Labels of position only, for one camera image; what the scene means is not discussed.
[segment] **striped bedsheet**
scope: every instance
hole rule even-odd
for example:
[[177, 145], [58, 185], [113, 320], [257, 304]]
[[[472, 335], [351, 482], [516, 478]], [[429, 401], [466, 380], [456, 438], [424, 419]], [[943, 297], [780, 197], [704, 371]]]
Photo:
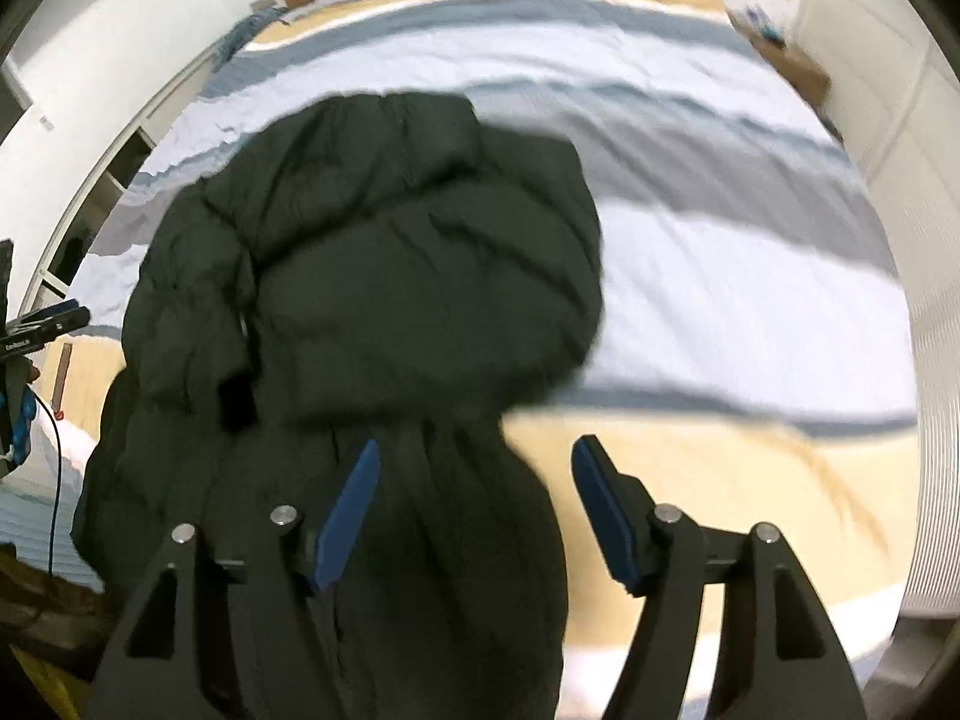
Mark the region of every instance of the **striped bedsheet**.
[[[599, 716], [640, 613], [607, 578], [569, 480], [583, 432], [704, 524], [781, 526], [869, 674], [916, 522], [904, 294], [856, 168], [720, 0], [318, 0], [288, 14], [210, 80], [110, 215], [71, 290], [98, 338], [75, 357], [122, 364], [138, 266], [181, 187], [326, 95], [414, 89], [569, 138], [597, 201], [592, 354], [550, 403], [505, 421], [568, 551], [558, 716]], [[75, 398], [68, 418], [96, 437], [102, 392]], [[710, 595], [689, 716], [703, 714], [719, 608]]]

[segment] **blue gripper pad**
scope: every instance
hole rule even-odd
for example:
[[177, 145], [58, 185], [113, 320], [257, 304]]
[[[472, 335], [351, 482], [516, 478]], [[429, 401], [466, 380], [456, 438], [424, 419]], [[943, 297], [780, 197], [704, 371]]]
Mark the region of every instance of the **blue gripper pad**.
[[364, 446], [340, 497], [317, 535], [311, 583], [323, 592], [340, 579], [380, 481], [380, 450], [371, 439]]
[[635, 558], [637, 534], [593, 456], [586, 437], [580, 437], [574, 443], [570, 464], [573, 482], [587, 510], [607, 570], [628, 592], [634, 593], [640, 586], [640, 567]]

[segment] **folded garment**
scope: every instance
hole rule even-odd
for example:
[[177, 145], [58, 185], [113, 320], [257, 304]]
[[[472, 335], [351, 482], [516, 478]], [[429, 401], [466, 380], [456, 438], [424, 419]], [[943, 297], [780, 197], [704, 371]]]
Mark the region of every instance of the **folded garment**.
[[[330, 98], [182, 190], [124, 319], [74, 521], [129, 594], [165, 533], [243, 560], [370, 437], [380, 485], [315, 611], [354, 718], [552, 718], [563, 543], [500, 416], [584, 362], [599, 224], [573, 146], [462, 98]], [[565, 458], [557, 459], [565, 463]]]

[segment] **hand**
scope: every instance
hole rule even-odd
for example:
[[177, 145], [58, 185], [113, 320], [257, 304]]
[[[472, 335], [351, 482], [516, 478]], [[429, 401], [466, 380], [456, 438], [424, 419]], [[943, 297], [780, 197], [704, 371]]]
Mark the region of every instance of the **hand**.
[[[28, 383], [37, 381], [40, 378], [40, 371], [33, 365], [30, 366]], [[7, 408], [7, 398], [3, 391], [0, 391], [0, 409]], [[11, 427], [13, 428], [13, 467], [16, 469], [27, 461], [27, 455], [30, 454], [30, 424], [37, 418], [37, 399], [34, 391], [28, 386], [24, 386], [23, 397], [20, 399], [20, 414], [11, 415]]]

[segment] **wooden nightstand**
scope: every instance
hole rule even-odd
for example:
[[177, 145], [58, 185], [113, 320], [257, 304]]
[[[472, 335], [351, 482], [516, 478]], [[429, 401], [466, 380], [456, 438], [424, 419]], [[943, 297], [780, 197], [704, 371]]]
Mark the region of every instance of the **wooden nightstand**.
[[813, 110], [819, 111], [830, 91], [830, 76], [826, 70], [796, 46], [780, 47], [756, 32], [743, 28], [738, 31], [790, 82]]

